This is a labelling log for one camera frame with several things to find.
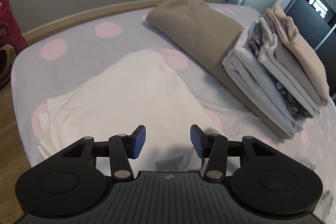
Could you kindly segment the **folded light grey towel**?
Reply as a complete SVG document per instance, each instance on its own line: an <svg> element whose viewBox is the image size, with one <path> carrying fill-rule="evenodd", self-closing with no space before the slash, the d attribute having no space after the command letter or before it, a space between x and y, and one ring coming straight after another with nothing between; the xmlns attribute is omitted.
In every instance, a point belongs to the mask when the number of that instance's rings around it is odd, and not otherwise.
<svg viewBox="0 0 336 224"><path fill-rule="evenodd" d="M222 60L222 65L250 101L287 135L292 136L303 130L304 122L294 120L270 75L248 47L252 27L251 24L242 31L234 47Z"/></svg>

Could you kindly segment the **grey pink-dotted bed sheet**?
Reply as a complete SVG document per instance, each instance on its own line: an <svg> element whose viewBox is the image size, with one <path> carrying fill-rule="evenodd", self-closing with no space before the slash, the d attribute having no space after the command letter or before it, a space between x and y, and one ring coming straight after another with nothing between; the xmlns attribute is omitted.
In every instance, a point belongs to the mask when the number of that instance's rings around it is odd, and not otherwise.
<svg viewBox="0 0 336 224"><path fill-rule="evenodd" d="M311 119L293 139L276 135L239 102L214 76L146 23L147 10L110 16L107 22L121 27L112 38L96 35L94 20L60 32L24 50L16 59L11 84L15 116L25 153L31 166L43 158L38 151L42 129L38 115L46 112L48 99L79 87L120 58L151 49L182 61L178 74L208 116L228 138L253 135L314 170L323 182L325 200L316 214L335 223L335 105L330 102L318 118Z"/></svg>

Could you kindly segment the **folded beige garment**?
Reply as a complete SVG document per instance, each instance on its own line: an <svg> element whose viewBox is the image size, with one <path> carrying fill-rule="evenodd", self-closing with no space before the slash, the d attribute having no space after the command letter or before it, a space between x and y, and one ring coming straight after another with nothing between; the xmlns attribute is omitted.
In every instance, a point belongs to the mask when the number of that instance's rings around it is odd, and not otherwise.
<svg viewBox="0 0 336 224"><path fill-rule="evenodd" d="M290 71L318 106L326 106L330 97L325 67L292 17L274 5L266 9L265 18L280 40L274 53L276 61Z"/></svg>

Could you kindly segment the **folded white shirt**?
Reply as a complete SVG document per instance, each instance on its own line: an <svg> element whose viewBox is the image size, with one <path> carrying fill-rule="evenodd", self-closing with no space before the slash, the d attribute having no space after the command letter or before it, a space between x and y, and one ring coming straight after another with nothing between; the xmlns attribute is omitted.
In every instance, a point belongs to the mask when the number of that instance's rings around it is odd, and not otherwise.
<svg viewBox="0 0 336 224"><path fill-rule="evenodd" d="M145 144L130 162L134 173L199 170L190 127L219 132L177 72L151 50L126 55L77 89L49 99L38 120L44 158L85 136L106 141L145 126Z"/></svg>

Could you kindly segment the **red patterned bag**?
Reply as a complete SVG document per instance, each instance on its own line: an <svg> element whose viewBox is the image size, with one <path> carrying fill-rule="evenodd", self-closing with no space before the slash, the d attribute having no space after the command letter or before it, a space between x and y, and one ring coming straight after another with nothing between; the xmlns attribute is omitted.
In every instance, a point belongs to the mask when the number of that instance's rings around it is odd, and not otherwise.
<svg viewBox="0 0 336 224"><path fill-rule="evenodd" d="M0 0L1 47L9 44L18 55L28 47L10 7L9 0Z"/></svg>

